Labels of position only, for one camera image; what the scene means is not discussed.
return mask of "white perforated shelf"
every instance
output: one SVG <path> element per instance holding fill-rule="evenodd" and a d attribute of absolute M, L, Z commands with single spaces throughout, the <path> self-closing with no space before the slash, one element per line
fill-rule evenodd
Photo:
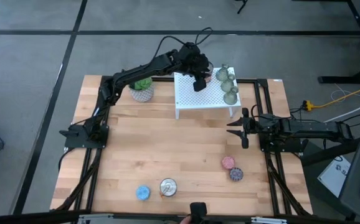
<path fill-rule="evenodd" d="M 220 85 L 222 82 L 216 79 L 216 72 L 220 68 L 214 68 L 212 74 L 212 80 L 206 83 L 206 88 L 195 92 L 194 77 L 189 75 L 182 75 L 180 73 L 174 73 L 174 91 L 177 110 L 188 109 L 208 109 L 208 108 L 230 108 L 240 107 L 240 95 L 237 94 L 237 103 L 234 105 L 228 105 L 224 102 L 224 92 Z M 234 73 L 234 68 L 229 68 L 229 73 Z"/>

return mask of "wooden tabletop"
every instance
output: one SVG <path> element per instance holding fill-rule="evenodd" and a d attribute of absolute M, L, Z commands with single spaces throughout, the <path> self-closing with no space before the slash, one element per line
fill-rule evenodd
<path fill-rule="evenodd" d="M 101 78 L 85 76 L 74 122 L 92 114 Z M 274 114 L 289 116 L 282 81 L 268 80 L 268 84 Z M 273 215 L 267 168 L 257 135 L 249 135 L 250 146 L 242 149 L 240 139 L 225 131 L 229 129 L 227 123 L 240 117 L 240 110 L 234 119 L 230 119 L 227 108 L 184 110 L 175 120 L 174 83 L 154 82 L 154 86 L 149 102 L 135 101 L 125 88 L 117 105 L 111 108 L 109 139 L 102 152 L 92 210 L 183 215 L 190 212 L 191 202 L 205 202 L 210 215 Z M 242 106 L 251 108 L 256 104 L 253 85 L 238 86 Z M 263 90 L 261 96 L 265 104 Z M 84 155 L 85 149 L 75 149 L 62 161 L 51 208 L 63 203 L 77 185 Z M 243 170 L 240 182 L 230 180 L 228 171 L 222 168 L 225 156 L 234 157 L 235 165 Z M 282 159 L 287 186 L 311 212 L 299 159 L 289 153 L 283 153 Z M 161 198 L 159 184 L 168 177 L 177 182 L 178 191 L 173 197 Z M 147 201 L 136 198 L 140 185 L 151 189 Z M 277 195 L 283 212 L 279 188 Z"/>

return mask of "white cable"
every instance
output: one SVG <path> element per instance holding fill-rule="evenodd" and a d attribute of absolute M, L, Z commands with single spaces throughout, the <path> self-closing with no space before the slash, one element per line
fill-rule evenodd
<path fill-rule="evenodd" d="M 335 117 L 335 118 L 331 118 L 331 119 L 329 119 L 329 120 L 327 120 L 327 121 L 324 121 L 324 123 L 333 121 L 333 120 L 335 120 L 335 119 L 341 118 L 341 117 L 343 117 L 343 116 L 349 115 L 349 114 L 354 113 L 354 112 L 359 111 L 359 110 L 360 110 L 360 107 L 357 108 L 357 109 L 355 109 L 355 110 L 352 110 L 352 111 L 350 111 L 350 112 L 347 112 L 346 114 L 342 114 L 342 115 L 339 115 L 339 116 L 337 116 L 337 117 Z"/>
<path fill-rule="evenodd" d="M 332 100 L 335 100 L 334 99 L 334 93 L 337 93 L 337 92 L 339 92 L 339 91 L 341 91 L 342 93 L 343 93 L 343 95 L 344 96 L 346 96 L 346 93 L 348 93 L 348 94 L 350 94 L 350 93 L 352 93 L 352 92 L 350 92 L 350 91 L 347 91 L 347 90 L 343 90 L 343 89 L 341 89 L 341 87 L 339 87 L 336 83 L 335 83 L 335 85 L 336 85 L 336 87 L 338 87 L 339 88 L 339 90 L 335 90 L 334 92 L 332 92 L 331 93 L 331 99 Z M 340 102 L 343 102 L 345 100 L 345 98 L 344 99 L 342 99 L 342 100 L 340 100 L 340 101 L 338 101 L 337 103 L 340 103 Z"/>

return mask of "blue object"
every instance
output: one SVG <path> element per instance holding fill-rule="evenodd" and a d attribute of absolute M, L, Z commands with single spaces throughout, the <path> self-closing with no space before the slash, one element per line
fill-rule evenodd
<path fill-rule="evenodd" d="M 138 200 L 147 200 L 151 191 L 145 185 L 139 186 L 136 190 L 136 196 Z"/>

